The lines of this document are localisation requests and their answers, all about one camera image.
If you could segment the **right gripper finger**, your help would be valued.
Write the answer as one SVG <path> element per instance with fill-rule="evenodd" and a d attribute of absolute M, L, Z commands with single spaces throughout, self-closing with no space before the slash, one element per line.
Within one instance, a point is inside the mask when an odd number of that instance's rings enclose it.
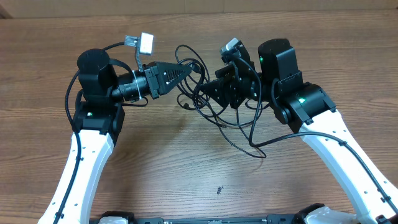
<path fill-rule="evenodd" d="M 233 107 L 235 83 L 225 78 L 219 78 L 200 85 L 200 91 L 215 100 L 221 107 Z"/>
<path fill-rule="evenodd" d="M 215 75 L 216 78 L 225 78 L 227 80 L 231 80 L 235 78 L 235 73 L 235 66 L 233 63 L 230 63 L 227 66 L 217 70 Z"/>

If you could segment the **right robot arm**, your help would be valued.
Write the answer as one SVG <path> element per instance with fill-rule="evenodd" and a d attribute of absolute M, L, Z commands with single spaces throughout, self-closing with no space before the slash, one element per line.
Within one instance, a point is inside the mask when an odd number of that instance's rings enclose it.
<path fill-rule="evenodd" d="M 267 102 L 280 123 L 300 137 L 326 164 L 353 205 L 354 213 L 322 203 L 289 217 L 290 223 L 396 223 L 397 188 L 390 183 L 349 132 L 341 113 L 318 85 L 304 82 L 294 48 L 272 39 L 258 48 L 256 72 L 240 40 L 221 48 L 224 68 L 200 90 L 220 106 L 238 108 L 244 100 Z"/>

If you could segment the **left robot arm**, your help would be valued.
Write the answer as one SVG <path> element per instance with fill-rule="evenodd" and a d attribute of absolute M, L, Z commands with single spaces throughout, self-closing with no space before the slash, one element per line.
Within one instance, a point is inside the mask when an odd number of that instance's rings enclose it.
<path fill-rule="evenodd" d="M 103 168 L 121 132 L 124 106 L 147 95 L 168 94 L 189 76 L 189 65 L 151 62 L 132 70 L 106 49 L 90 49 L 77 60 L 75 113 L 67 114 L 73 134 L 55 194 L 40 223 L 88 223 Z"/>

